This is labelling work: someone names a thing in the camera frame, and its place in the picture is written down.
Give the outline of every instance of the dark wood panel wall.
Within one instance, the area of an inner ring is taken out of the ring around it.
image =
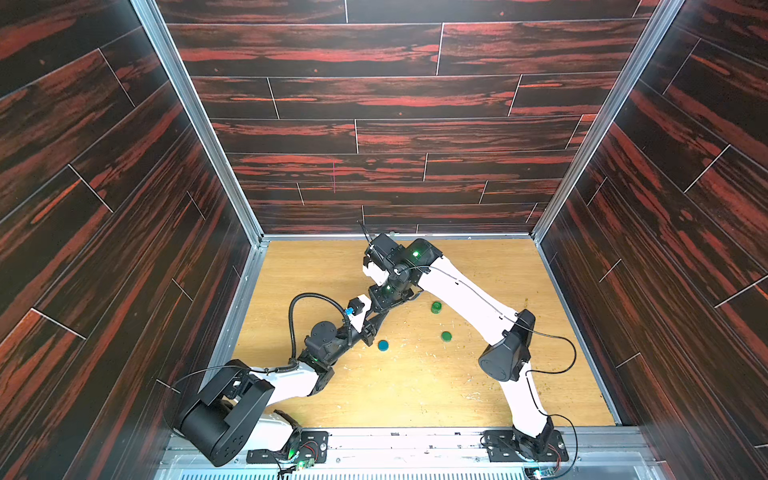
[[[158,4],[267,233],[530,232],[654,10]]]
[[[0,18],[0,478],[152,478],[250,245],[127,0]]]
[[[542,243],[678,479],[768,476],[766,18],[685,2]]]

